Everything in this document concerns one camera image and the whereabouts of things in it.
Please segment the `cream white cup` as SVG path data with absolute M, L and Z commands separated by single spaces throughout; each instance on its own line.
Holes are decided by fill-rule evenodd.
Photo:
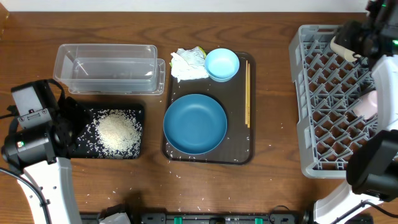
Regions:
M 347 48 L 344 48 L 341 45 L 338 45 L 335 42 L 336 36 L 334 36 L 334 38 L 332 38 L 331 42 L 330 42 L 330 48 L 332 49 L 332 51 L 334 51 L 334 53 L 336 53 L 338 56 L 342 57 L 344 60 L 346 60 L 347 62 L 355 62 L 358 59 L 360 59 L 362 56 L 360 54 L 356 54 L 354 53 L 352 50 L 349 50 Z

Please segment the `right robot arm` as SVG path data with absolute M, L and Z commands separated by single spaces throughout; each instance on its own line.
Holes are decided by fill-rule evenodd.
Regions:
M 330 42 L 349 62 L 369 60 L 377 92 L 377 133 L 350 158 L 346 179 L 305 211 L 303 223 L 347 223 L 369 207 L 397 198 L 397 0 L 369 1 L 364 22 L 348 21 Z

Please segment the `dark blue plate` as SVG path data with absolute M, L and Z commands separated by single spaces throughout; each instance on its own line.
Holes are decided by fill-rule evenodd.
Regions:
M 164 136 L 182 153 L 198 155 L 214 150 L 223 141 L 227 130 L 226 112 L 210 96 L 182 96 L 165 112 Z

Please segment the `pink cup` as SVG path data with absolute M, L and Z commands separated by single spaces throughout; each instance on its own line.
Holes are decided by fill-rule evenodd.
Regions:
M 358 104 L 353 109 L 357 117 L 370 119 L 377 114 L 377 91 L 373 90 L 361 96 L 358 99 Z

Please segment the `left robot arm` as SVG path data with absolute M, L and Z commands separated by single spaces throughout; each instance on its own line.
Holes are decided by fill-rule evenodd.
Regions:
M 17 179 L 35 223 L 81 223 L 72 181 L 71 154 L 91 123 L 91 112 L 65 93 L 55 97 L 53 79 L 12 88 L 12 118 L 1 148 L 1 172 Z

